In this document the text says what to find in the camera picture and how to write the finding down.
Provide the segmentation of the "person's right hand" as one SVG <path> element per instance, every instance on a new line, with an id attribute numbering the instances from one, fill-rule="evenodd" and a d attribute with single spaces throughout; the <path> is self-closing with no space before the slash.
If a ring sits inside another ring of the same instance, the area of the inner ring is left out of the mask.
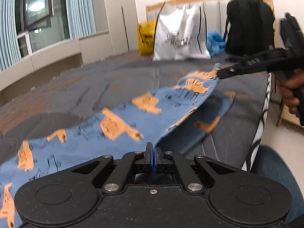
<path id="1" fill-rule="evenodd" d="M 282 78 L 278 79 L 277 77 L 275 79 L 279 93 L 285 105 L 289 108 L 289 112 L 299 118 L 300 112 L 298 108 L 303 102 L 294 96 L 292 90 L 301 87 L 303 85 L 303 79 L 303 70 L 297 70 L 295 74 L 286 81 L 283 81 Z"/>

